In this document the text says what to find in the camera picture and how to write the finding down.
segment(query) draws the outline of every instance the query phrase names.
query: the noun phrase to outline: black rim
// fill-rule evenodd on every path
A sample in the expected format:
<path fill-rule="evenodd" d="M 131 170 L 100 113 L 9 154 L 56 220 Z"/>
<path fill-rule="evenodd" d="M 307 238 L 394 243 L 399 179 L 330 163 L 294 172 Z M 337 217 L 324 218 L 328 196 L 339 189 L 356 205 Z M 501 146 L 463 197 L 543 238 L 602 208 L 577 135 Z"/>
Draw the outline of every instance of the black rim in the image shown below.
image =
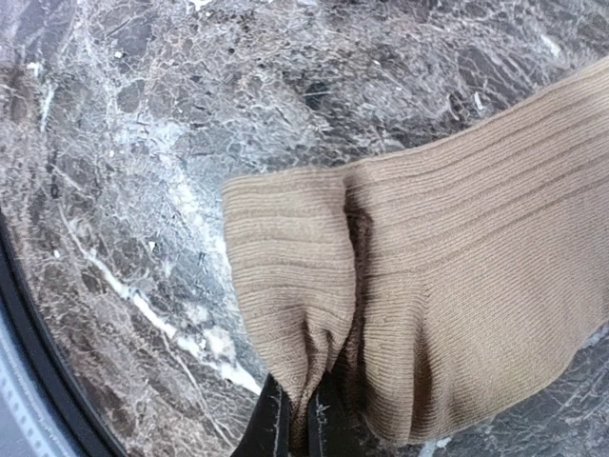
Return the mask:
<path fill-rule="evenodd" d="M 6 305 L 0 313 L 18 343 L 24 362 L 46 395 L 64 429 L 79 447 L 79 454 L 91 457 L 125 456 L 93 404 L 80 388 L 61 357 L 49 329 L 33 303 L 24 276 L 10 244 L 0 209 L 0 295 Z"/>

